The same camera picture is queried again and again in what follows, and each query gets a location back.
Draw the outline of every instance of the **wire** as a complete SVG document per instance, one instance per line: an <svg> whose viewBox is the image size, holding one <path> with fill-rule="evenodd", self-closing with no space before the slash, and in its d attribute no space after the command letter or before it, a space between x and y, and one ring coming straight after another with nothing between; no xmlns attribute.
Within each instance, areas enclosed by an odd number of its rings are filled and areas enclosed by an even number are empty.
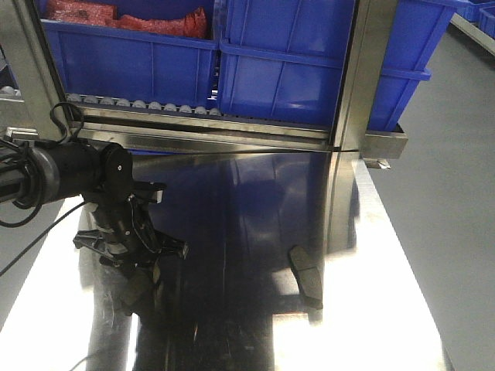
<svg viewBox="0 0 495 371"><path fill-rule="evenodd" d="M22 149L18 145L11 143L10 141L6 141L5 139L0 138L0 144L2 145L2 147L12 149L13 151L16 151L17 153L22 153Z"/></svg>
<svg viewBox="0 0 495 371"><path fill-rule="evenodd" d="M59 128L60 133L62 134L62 138L57 143L62 143L63 141L65 141L67 139L67 133L68 133L66 126L62 123L62 121L60 121L55 116L55 109L58 107L62 107L62 106L66 106L66 107L70 108L71 110L76 111L80 117L79 127L74 131L74 133L70 136L70 139L69 139L70 141L76 141L77 136L79 135L79 132L82 130L82 128L84 126L83 111L78 106L76 106L75 104L72 104L70 102L59 102L59 103L55 104L49 112L49 118Z"/></svg>
<svg viewBox="0 0 495 371"><path fill-rule="evenodd" d="M29 163L31 165L31 169L34 172L34 178L39 180L38 181L38 195L37 195L36 201L34 203L34 209L26 218L24 218L20 222L9 223L9 222L5 222L3 220L0 220L0 226L3 226L5 228L18 228L20 226L26 225L31 220L33 220L36 215L38 215L39 211L41 210L41 207L43 206L43 196L45 194L45 182L44 182L44 179L42 179L42 177L43 177L42 173L39 172L38 168L36 167L35 161L32 159L32 152L31 152L29 146L25 145L22 147L22 155L21 155L20 159L24 162L23 165L25 165L26 163ZM29 208L28 206L26 206L26 207L20 206L18 202L14 202L14 205L17 206L19 209L28 209Z"/></svg>
<svg viewBox="0 0 495 371"><path fill-rule="evenodd" d="M7 271L14 266L15 263L17 263L29 250L31 250L38 242L41 240L49 231L54 228L58 223L60 223L62 220L67 218L71 213L82 207L84 204L86 204L86 201L81 202L79 205L73 207L69 211L67 211L65 214L63 214L59 219L55 220L52 224L48 226L41 234L35 238L23 251L19 253L10 263L7 264L5 268L0 271L0 277L3 276Z"/></svg>

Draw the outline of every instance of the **metal shelf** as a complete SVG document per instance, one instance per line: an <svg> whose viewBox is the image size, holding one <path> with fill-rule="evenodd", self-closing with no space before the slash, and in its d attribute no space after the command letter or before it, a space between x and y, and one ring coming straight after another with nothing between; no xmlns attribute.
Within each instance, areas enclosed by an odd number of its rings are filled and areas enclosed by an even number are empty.
<svg viewBox="0 0 495 371"><path fill-rule="evenodd" d="M461 17L459 14L454 14L452 21L450 21L455 27L460 29L471 39L480 44L493 56L495 56L495 39L487 35L485 32L478 29L474 23L471 23Z"/></svg>

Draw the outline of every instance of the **metal post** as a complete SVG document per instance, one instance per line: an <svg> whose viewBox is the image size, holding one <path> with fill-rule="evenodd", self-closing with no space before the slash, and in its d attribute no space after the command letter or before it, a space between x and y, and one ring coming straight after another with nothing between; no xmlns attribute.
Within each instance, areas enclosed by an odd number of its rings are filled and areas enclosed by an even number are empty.
<svg viewBox="0 0 495 371"><path fill-rule="evenodd" d="M59 138L51 107L63 99L41 23L32 0L0 2L0 43L12 66L22 99L2 100L2 126L36 128L41 138ZM64 122L62 112L59 119Z"/></svg>
<svg viewBox="0 0 495 371"><path fill-rule="evenodd" d="M359 151L380 79L398 0L358 0L333 146Z"/></svg>

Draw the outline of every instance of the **blue plastic bin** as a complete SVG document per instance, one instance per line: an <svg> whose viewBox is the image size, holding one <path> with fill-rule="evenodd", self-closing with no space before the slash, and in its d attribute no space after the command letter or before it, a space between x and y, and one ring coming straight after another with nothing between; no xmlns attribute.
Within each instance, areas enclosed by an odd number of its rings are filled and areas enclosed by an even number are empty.
<svg viewBox="0 0 495 371"><path fill-rule="evenodd" d="M494 5L494 0L468 0L468 5L457 9L457 13L470 22L478 22L480 20L480 10Z"/></svg>
<svg viewBox="0 0 495 371"><path fill-rule="evenodd" d="M378 83L368 129L393 131L418 84L430 80L431 77L432 73L429 70L418 72L384 68Z"/></svg>
<svg viewBox="0 0 495 371"><path fill-rule="evenodd" d="M343 62L220 42L220 110L329 127Z"/></svg>
<svg viewBox="0 0 495 371"><path fill-rule="evenodd" d="M230 0L229 43L340 60L345 57L354 0Z"/></svg>
<svg viewBox="0 0 495 371"><path fill-rule="evenodd" d="M119 14L143 19L176 19L197 6L212 14L213 1L98 0L118 6ZM40 13L47 0L39 0ZM43 19L43 26L67 93L208 105L218 42L88 26Z"/></svg>
<svg viewBox="0 0 495 371"><path fill-rule="evenodd" d="M481 9L480 29L495 38L495 6Z"/></svg>
<svg viewBox="0 0 495 371"><path fill-rule="evenodd" d="M400 0L384 67L422 71L457 8L467 0Z"/></svg>

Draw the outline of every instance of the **gray floor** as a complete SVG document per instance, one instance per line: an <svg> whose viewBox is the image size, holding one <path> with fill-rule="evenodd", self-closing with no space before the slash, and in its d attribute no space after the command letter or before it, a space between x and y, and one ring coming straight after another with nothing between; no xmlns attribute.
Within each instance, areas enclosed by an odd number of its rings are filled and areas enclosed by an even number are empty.
<svg viewBox="0 0 495 371"><path fill-rule="evenodd" d="M456 371L495 369L495 58L451 26L371 175Z"/></svg>

